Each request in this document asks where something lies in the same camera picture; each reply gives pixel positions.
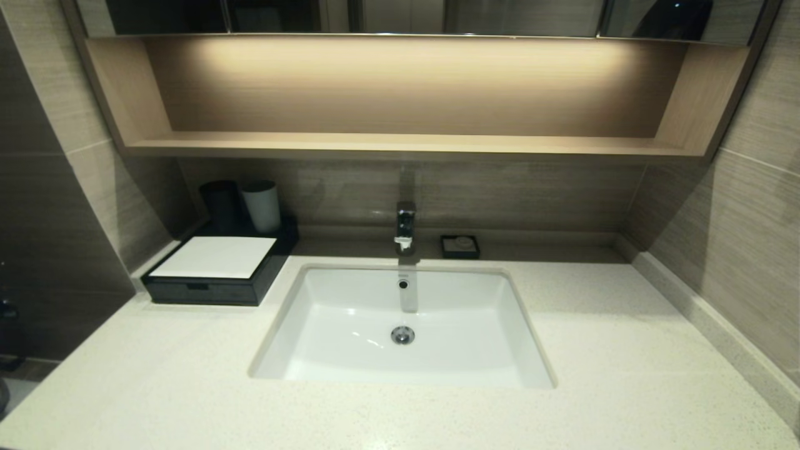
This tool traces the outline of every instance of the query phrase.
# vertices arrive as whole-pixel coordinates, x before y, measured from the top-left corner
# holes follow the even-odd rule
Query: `black box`
[[[275,238],[276,241],[247,279],[152,275],[194,237]],[[220,236],[213,226],[207,224],[192,238],[183,242],[142,277],[154,303],[258,306],[289,258],[299,234],[296,221],[282,218],[282,229],[273,234],[259,234],[250,226],[234,234]]]

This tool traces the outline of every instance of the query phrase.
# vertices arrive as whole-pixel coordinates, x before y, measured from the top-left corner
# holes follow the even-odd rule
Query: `cup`
[[[281,228],[281,208],[278,205],[278,186],[267,179],[247,183],[242,187],[250,220],[259,233],[274,233]]]
[[[223,234],[239,231],[244,210],[235,181],[223,179],[203,184],[200,186],[200,195],[217,231]]]

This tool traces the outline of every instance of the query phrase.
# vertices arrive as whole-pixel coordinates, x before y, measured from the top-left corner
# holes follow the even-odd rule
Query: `speckled countertop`
[[[396,263],[293,256],[260,307],[133,298],[0,423],[0,447],[798,448],[630,265],[611,250],[578,253],[584,262],[551,251],[517,258],[542,262],[419,264],[507,271],[554,370],[552,391],[250,378],[304,265]]]

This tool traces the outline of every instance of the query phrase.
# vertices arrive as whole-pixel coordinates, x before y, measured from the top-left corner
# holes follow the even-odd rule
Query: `open shelf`
[[[380,135],[365,133],[171,132],[128,146],[131,155],[277,159],[544,159],[693,156],[655,139],[562,136]]]
[[[757,57],[613,39],[88,39],[67,13],[117,148],[148,157],[708,162]]]

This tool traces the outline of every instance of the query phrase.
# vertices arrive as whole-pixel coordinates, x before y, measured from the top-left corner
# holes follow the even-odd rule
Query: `white paper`
[[[195,236],[150,276],[248,279],[274,238]]]

